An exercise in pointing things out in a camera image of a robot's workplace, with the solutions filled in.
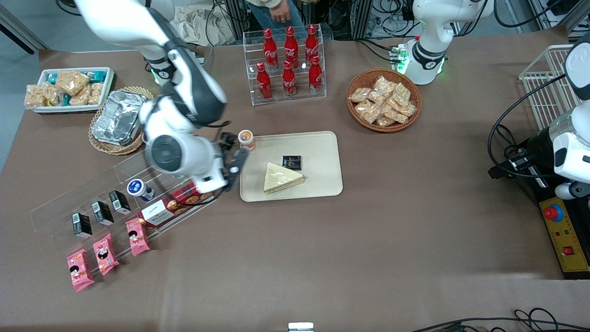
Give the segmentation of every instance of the hand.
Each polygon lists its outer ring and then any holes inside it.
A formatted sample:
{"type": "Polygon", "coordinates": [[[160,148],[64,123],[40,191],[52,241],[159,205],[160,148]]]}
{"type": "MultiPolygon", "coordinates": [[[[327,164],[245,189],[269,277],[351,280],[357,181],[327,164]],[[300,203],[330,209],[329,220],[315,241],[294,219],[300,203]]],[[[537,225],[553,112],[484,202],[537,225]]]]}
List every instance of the hand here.
{"type": "Polygon", "coordinates": [[[291,15],[289,14],[289,0],[281,0],[281,2],[274,8],[270,8],[270,15],[273,17],[273,20],[285,23],[291,20],[291,15]]]}

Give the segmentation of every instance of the red button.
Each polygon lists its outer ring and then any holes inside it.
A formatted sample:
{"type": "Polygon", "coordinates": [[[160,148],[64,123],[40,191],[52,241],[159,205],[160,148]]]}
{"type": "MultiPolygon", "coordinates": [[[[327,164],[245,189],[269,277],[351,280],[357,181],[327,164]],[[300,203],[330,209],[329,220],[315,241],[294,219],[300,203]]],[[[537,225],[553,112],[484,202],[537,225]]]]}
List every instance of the red button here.
{"type": "Polygon", "coordinates": [[[544,210],[543,210],[543,214],[545,215],[545,217],[549,220],[555,220],[559,217],[559,212],[557,211],[556,208],[552,207],[552,206],[547,206],[544,210]]]}

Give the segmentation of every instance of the white device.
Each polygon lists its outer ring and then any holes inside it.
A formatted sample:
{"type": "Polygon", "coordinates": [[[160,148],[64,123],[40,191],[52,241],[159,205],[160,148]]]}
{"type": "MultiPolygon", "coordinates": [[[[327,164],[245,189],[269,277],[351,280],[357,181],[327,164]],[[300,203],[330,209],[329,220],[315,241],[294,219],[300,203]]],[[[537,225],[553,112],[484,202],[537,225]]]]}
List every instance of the white device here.
{"type": "Polygon", "coordinates": [[[418,40],[406,43],[404,74],[417,85],[432,82],[453,40],[451,22],[488,17],[493,8],[493,0],[414,0],[412,11],[422,23],[422,33],[418,40]]]}
{"type": "Polygon", "coordinates": [[[136,48],[159,77],[162,94],[139,112],[147,138],[145,153],[152,165],[163,172],[190,175],[200,193],[230,189],[228,179],[233,183],[239,175],[248,152],[240,149],[227,166],[218,144],[192,134],[221,118],[227,98],[170,28],[171,0],[153,2],[168,17],[145,7],[145,0],[75,2],[96,35],[111,44],[136,48]]]}

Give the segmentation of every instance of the coca-cola bottle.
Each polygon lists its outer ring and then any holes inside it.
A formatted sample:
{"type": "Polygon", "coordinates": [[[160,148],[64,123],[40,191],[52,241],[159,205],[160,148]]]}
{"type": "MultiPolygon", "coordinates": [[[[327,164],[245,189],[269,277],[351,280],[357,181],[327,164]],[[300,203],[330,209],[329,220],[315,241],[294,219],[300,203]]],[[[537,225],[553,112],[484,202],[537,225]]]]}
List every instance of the coca-cola bottle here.
{"type": "Polygon", "coordinates": [[[309,93],[319,95],[322,92],[322,68],[320,57],[312,57],[312,66],[309,67],[309,93]]]}
{"type": "Polygon", "coordinates": [[[273,88],[270,86],[270,76],[268,76],[268,73],[264,69],[264,63],[258,63],[256,68],[258,68],[258,75],[256,75],[258,89],[260,90],[260,95],[262,95],[262,100],[267,102],[273,98],[273,88]]]}
{"type": "Polygon", "coordinates": [[[273,33],[269,28],[264,29],[264,44],[262,49],[268,71],[274,73],[278,70],[277,44],[274,42],[273,33]]]}
{"type": "Polygon", "coordinates": [[[307,68],[312,63],[312,58],[317,55],[317,37],[316,26],[310,24],[307,26],[307,39],[305,40],[305,63],[307,68]]]}
{"type": "Polygon", "coordinates": [[[285,60],[283,64],[283,90],[285,98],[292,99],[297,94],[297,87],[295,86],[295,73],[291,69],[291,61],[285,60]]]}
{"type": "Polygon", "coordinates": [[[293,68],[299,68],[299,47],[295,39],[295,30],[291,25],[287,27],[287,40],[285,41],[285,58],[291,62],[293,68]]]}

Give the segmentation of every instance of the blue lid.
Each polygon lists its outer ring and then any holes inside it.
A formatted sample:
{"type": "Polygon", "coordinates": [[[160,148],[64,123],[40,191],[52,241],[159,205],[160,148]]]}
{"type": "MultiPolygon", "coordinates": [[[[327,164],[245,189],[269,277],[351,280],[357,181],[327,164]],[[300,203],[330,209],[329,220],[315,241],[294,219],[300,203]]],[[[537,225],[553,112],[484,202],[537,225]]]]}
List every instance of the blue lid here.
{"type": "Polygon", "coordinates": [[[140,193],[143,190],[143,181],[140,179],[132,180],[129,185],[127,186],[127,191],[133,195],[140,193]]]}

